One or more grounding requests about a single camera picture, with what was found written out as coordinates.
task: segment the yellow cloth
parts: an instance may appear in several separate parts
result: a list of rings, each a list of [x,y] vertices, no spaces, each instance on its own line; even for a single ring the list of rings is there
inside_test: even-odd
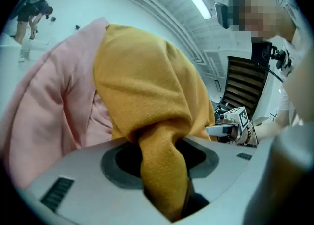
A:
[[[195,67],[165,39],[130,26],[108,25],[94,63],[96,90],[107,106],[112,139],[126,137],[143,154],[141,178],[155,207],[180,218],[188,185],[175,142],[210,140],[214,112]]]

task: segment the black shorts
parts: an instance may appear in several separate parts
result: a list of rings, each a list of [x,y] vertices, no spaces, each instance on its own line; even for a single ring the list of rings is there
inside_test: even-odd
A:
[[[25,5],[18,14],[18,21],[28,22],[30,16],[32,16],[31,6]]]

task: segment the white shoe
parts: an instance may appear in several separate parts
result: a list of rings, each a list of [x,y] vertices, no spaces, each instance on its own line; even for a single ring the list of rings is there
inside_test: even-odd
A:
[[[24,62],[24,61],[25,61],[24,57],[20,56],[19,57],[19,63]]]

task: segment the ceiling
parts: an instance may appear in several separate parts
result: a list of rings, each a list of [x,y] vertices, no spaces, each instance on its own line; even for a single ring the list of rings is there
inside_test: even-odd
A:
[[[227,67],[219,55],[221,50],[246,50],[251,48],[250,34],[223,29],[214,9],[216,2],[228,0],[203,0],[212,14],[204,20],[191,0],[133,0],[161,19],[187,46],[200,72],[209,78],[225,78]]]

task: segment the backpack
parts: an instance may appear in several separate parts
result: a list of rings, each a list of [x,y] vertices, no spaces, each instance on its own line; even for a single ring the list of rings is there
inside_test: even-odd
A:
[[[36,3],[43,0],[20,0],[18,4],[13,9],[9,19],[14,19],[21,11],[21,9],[26,5],[35,5]]]

